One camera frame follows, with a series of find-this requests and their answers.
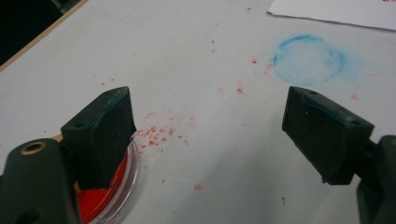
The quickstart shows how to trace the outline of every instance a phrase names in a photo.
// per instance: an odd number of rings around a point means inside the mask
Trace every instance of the red pigment spill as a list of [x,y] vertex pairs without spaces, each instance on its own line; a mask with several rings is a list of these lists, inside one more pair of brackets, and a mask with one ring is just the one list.
[[184,141],[184,146],[189,147],[190,146],[190,141],[185,139]]
[[224,90],[224,88],[222,88],[222,87],[220,87],[220,88],[218,89],[218,92],[219,92],[220,95],[224,95],[224,94],[225,94],[225,90]]
[[238,93],[238,94],[243,94],[244,93],[244,88],[242,87],[242,83],[239,81],[238,82],[238,84],[237,84],[237,88],[238,89],[236,89],[236,92]]
[[359,101],[359,96],[358,96],[357,94],[355,94],[355,93],[352,93],[352,94],[350,95],[350,98],[352,98],[352,100],[354,100],[354,101],[356,101],[356,102]]
[[271,60],[268,61],[268,64],[267,64],[267,66],[265,67],[264,74],[265,74],[265,75],[270,74],[270,72],[271,72],[271,70],[272,70],[273,68],[274,68],[274,62],[273,62],[273,60],[271,59]]
[[176,129],[174,129],[174,128],[170,128],[170,129],[169,129],[169,135],[173,135],[173,134],[175,133],[175,130],[176,130]]
[[189,121],[189,127],[190,127],[191,129],[193,129],[193,128],[195,128],[195,125],[196,125],[195,116],[194,116],[194,115],[191,115],[190,121]]
[[201,184],[196,183],[196,184],[194,185],[194,190],[195,190],[195,191],[200,191],[202,188],[203,188],[203,187],[202,187]]

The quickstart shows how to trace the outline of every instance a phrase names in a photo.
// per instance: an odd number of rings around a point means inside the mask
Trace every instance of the blue ring stain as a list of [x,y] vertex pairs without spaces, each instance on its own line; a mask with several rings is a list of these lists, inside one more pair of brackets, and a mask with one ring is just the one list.
[[276,75],[300,86],[329,81],[345,68],[346,56],[320,37],[299,35],[277,48],[274,56]]

